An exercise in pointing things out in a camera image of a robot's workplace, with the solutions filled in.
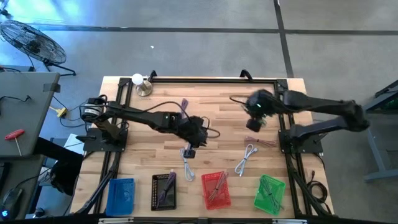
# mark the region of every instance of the gray floor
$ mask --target gray floor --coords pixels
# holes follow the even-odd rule
[[[41,6],[35,2],[10,0],[9,12],[19,21],[38,24],[277,28],[271,0],[40,0]],[[280,7],[286,29],[398,29],[397,1],[280,0]],[[60,80],[62,92],[57,96],[69,108],[96,96],[104,75],[148,75],[154,69],[159,75],[236,77],[245,68],[254,77],[287,76],[278,34],[45,33],[67,52],[64,66],[78,72],[77,77]],[[312,96],[365,103],[397,79],[398,36],[287,35],[287,43],[294,77],[305,79]],[[0,48],[1,64],[30,65],[27,57],[8,43],[0,42]],[[34,63],[44,70],[40,62]],[[314,118],[329,116],[314,114]],[[67,138],[71,132],[83,134],[84,130],[60,126],[49,111],[43,137]],[[366,135],[338,131],[322,143],[336,214],[396,223],[398,179],[363,182],[363,175],[377,170]]]

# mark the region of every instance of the table leg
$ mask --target table leg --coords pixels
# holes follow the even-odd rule
[[[67,162],[74,166],[81,166],[83,156],[75,153],[62,146],[54,144],[46,139],[38,138],[34,150],[34,154],[41,154],[58,161]]]

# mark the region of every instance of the wooden tabletop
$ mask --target wooden tabletop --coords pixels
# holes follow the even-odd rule
[[[100,94],[115,100],[120,77],[104,77]],[[287,79],[289,89],[305,93],[304,81],[301,78]],[[185,180],[184,165],[180,157],[180,149],[186,142],[173,134],[161,134],[150,127],[130,122],[126,150],[122,154],[118,178],[134,178],[136,181],[134,217],[222,217],[222,218],[272,218],[274,216],[253,207],[254,196],[262,174],[273,176],[286,183],[282,205],[285,210],[279,213],[280,218],[294,217],[292,197],[284,155],[280,152],[279,143],[276,147],[264,147],[256,144],[258,152],[251,155],[246,162],[244,175],[239,177],[234,168],[243,159],[245,136],[278,142],[277,116],[267,117],[267,126],[259,133],[246,128],[249,116],[241,106],[229,100],[229,95],[249,95],[253,91],[264,88],[274,92],[271,84],[229,84],[229,83],[153,83],[154,89],[150,96],[140,97],[132,94],[130,106],[146,109],[164,101],[180,103],[182,98],[189,102],[187,113],[192,116],[207,116],[210,127],[217,129],[221,136],[208,139],[207,147],[200,147],[196,157],[189,159],[188,164],[195,173],[195,180]],[[163,105],[156,110],[178,111],[175,105]],[[310,112],[294,114],[297,124],[311,124]],[[77,211],[89,199],[98,185],[103,163],[103,152],[95,152],[87,158],[81,167],[80,176],[73,198],[71,212]],[[319,158],[312,154],[303,154],[303,165],[307,175],[315,171],[315,180],[323,183],[326,188],[325,171]],[[177,209],[152,212],[151,182],[154,174],[168,174],[173,169],[177,173]],[[229,172],[228,188],[232,206],[219,210],[208,211],[205,207],[201,186],[201,176],[226,170]],[[301,190],[296,185],[300,208],[304,212]],[[101,211],[105,210],[108,189],[103,195]],[[327,204],[333,210],[330,196]]]

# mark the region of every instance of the white cable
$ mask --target white cable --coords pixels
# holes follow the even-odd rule
[[[184,148],[180,149],[180,156],[184,160],[185,179],[187,181],[193,181],[195,178],[195,174],[192,172],[191,167],[189,167],[187,159],[184,158],[184,150]]]
[[[252,144],[248,144],[248,146],[246,146],[246,149],[244,150],[244,157],[243,157],[242,161],[235,167],[235,173],[239,174],[239,176],[241,177],[243,175],[244,165],[245,165],[248,157],[257,151],[258,151],[258,149],[255,148]]]

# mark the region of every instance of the metal bracket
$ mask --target metal bracket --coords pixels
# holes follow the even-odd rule
[[[150,73],[149,78],[147,79],[147,81],[148,81],[148,82],[151,82],[152,79],[153,79],[154,77],[156,77],[156,76],[157,76],[156,71],[153,70],[153,71]]]
[[[86,140],[84,151],[87,152],[123,152],[126,148],[128,131],[120,132],[121,140],[117,144],[106,144],[102,140],[102,132],[98,128],[87,130],[87,136],[95,136],[95,140]]]
[[[273,224],[307,224],[306,220],[295,220],[295,219],[281,219],[275,218],[272,219]]]
[[[107,224],[107,223],[134,223],[134,217],[99,218],[98,219],[98,224]]]
[[[289,89],[289,86],[287,85],[287,80],[286,79],[277,79],[276,83],[277,83],[276,91],[278,91],[279,94],[283,94],[283,92],[285,90]]]
[[[118,87],[123,87],[123,86],[127,85],[130,80],[131,80],[131,78],[120,78]]]
[[[303,142],[294,143],[289,137],[289,129],[279,130],[280,151],[287,154],[295,153],[323,153],[320,136],[310,136]]]
[[[199,217],[198,224],[209,224],[209,219],[205,217]]]
[[[240,75],[239,77],[240,77],[240,78],[247,77],[248,80],[249,80],[249,82],[252,82],[252,81],[253,81],[253,77],[250,75],[250,73],[249,73],[246,69],[243,69],[243,70],[242,70],[241,75]]]

